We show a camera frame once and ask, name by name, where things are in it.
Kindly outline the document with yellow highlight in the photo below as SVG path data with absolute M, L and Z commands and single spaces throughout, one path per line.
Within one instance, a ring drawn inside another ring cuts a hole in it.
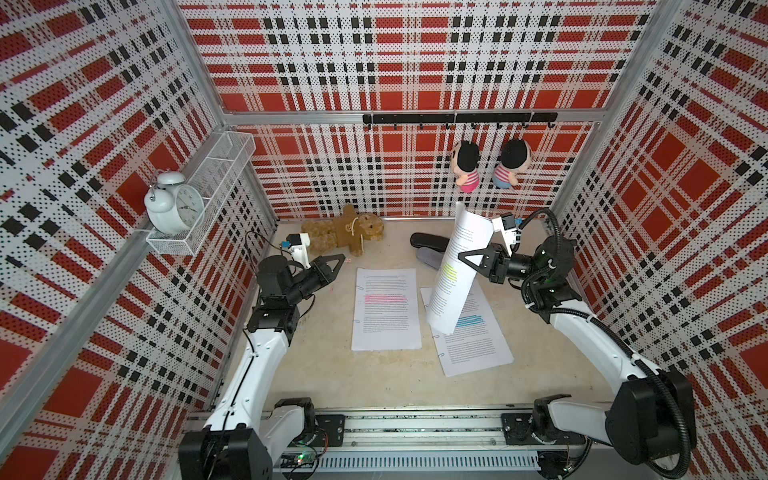
M 454 333 L 476 276 L 476 270 L 462 262 L 459 254 L 486 248 L 493 233 L 490 219 L 469 212 L 462 202 L 456 203 L 452 235 L 426 307 L 426 321 L 437 332 Z

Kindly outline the document with pink highlight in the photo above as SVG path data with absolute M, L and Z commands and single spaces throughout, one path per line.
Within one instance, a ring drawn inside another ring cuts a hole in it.
M 358 268 L 352 351 L 422 347 L 415 269 Z

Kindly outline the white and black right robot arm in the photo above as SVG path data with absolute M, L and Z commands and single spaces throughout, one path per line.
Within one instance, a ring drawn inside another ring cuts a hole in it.
M 535 401 L 525 438 L 553 444 L 572 433 L 610 446 L 626 462 L 681 479 L 696 447 L 693 389 L 687 378 L 642 356 L 613 332 L 570 285 L 575 243 L 549 236 L 531 255 L 499 244 L 455 254 L 490 282 L 517 283 L 525 307 L 563 334 L 611 388 L 607 402 L 555 394 Z

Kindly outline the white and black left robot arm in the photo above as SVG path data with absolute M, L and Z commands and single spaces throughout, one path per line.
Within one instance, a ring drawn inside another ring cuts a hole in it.
M 204 426 L 183 436 L 182 478 L 269 479 L 286 448 L 313 435 L 310 398 L 281 400 L 267 418 L 263 407 L 299 326 L 300 303 L 332 284 L 345 260 L 342 254 L 320 256 L 303 266 L 273 255 L 259 263 L 257 304 L 244 329 L 243 356 Z

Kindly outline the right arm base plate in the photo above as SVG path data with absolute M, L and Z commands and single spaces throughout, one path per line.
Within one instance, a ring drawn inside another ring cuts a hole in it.
M 533 425 L 533 413 L 515 411 L 501 415 L 502 434 L 508 446 L 585 446 L 584 436 L 573 432 L 554 431 L 538 435 Z

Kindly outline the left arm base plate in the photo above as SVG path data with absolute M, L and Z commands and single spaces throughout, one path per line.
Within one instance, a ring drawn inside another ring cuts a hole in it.
M 325 446 L 341 447 L 344 442 L 346 419 L 343 414 L 316 414 L 314 426 L 302 439 L 302 443 L 317 450 Z

